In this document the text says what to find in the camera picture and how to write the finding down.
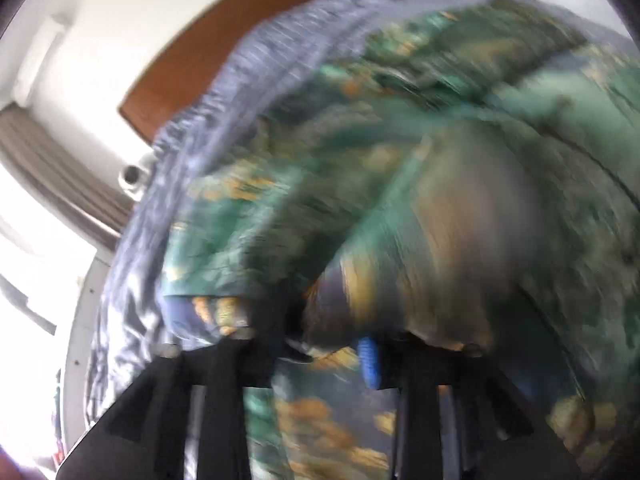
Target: fabric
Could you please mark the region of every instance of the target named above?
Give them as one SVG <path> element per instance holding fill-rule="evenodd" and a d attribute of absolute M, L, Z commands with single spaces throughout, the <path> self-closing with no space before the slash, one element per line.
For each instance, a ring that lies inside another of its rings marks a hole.
<path fill-rule="evenodd" d="M 370 32 L 429 10 L 484 1 L 315 0 L 265 22 L 238 45 L 210 89 L 156 136 L 154 177 L 122 235 L 100 306 L 87 379 L 88 423 L 145 367 L 156 344 L 175 340 L 159 313 L 156 279 L 177 204 L 193 178 L 213 168 L 238 137 L 250 132 L 260 113 L 306 81 L 323 61 L 362 54 Z M 637 52 L 617 34 L 562 9 L 543 7 L 590 41 Z M 182 342 L 185 348 L 201 344 Z M 579 407 L 576 402 L 567 405 Z M 186 478 L 194 478 L 195 438 L 193 428 Z"/>
<path fill-rule="evenodd" d="M 0 158 L 19 182 L 95 244 L 115 249 L 132 201 L 96 178 L 15 104 L 0 111 Z"/>
<path fill-rule="evenodd" d="M 286 316 L 284 290 L 304 298 L 316 351 L 389 328 L 477 344 L 593 467 L 637 391 L 640 64 L 584 43 L 494 0 L 391 25 L 360 59 L 322 65 L 189 188 L 161 291 L 191 296 L 194 323 L 169 328 L 209 343 L 260 331 L 257 310 Z M 569 50 L 570 70 L 536 70 Z M 321 363 L 280 365 L 272 444 L 280 432 L 296 477 L 387 475 L 366 439 L 393 403 Z M 275 456 L 254 468 L 275 474 Z"/>

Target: wooden headboard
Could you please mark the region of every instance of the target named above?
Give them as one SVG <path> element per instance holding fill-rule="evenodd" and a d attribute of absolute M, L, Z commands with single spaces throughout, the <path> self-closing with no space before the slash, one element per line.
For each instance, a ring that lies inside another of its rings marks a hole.
<path fill-rule="evenodd" d="M 238 41 L 255 25 L 309 0 L 220 0 L 175 38 L 130 89 L 120 114 L 152 142 L 176 112 L 209 86 Z"/>

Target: brown wooden panel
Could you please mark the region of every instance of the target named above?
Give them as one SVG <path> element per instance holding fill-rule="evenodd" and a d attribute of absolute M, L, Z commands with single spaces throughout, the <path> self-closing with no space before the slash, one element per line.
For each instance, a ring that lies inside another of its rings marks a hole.
<path fill-rule="evenodd" d="M 251 28 L 306 1 L 218 1 L 148 67 L 120 106 L 120 114 L 151 142 L 160 126 L 207 89 L 228 54 Z"/>

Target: black object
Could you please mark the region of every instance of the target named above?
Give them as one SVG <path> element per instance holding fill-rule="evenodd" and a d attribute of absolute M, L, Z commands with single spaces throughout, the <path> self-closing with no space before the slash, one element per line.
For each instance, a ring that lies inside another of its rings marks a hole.
<path fill-rule="evenodd" d="M 58 480 L 183 478 L 191 387 L 206 386 L 198 480 L 250 480 L 242 387 L 269 387 L 273 360 L 254 341 L 156 358 L 63 462 Z M 381 388 L 399 388 L 391 476 L 442 480 L 438 389 L 453 392 L 461 480 L 569 480 L 573 457 L 484 356 L 432 348 L 413 336 L 380 344 Z"/>

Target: gray curtain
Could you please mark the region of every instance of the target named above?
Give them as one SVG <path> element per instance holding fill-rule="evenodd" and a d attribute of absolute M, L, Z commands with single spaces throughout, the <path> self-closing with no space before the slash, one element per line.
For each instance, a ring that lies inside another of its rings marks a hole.
<path fill-rule="evenodd" d="M 132 201 L 94 176 L 15 104 L 0 111 L 0 162 L 88 238 L 114 250 Z"/>

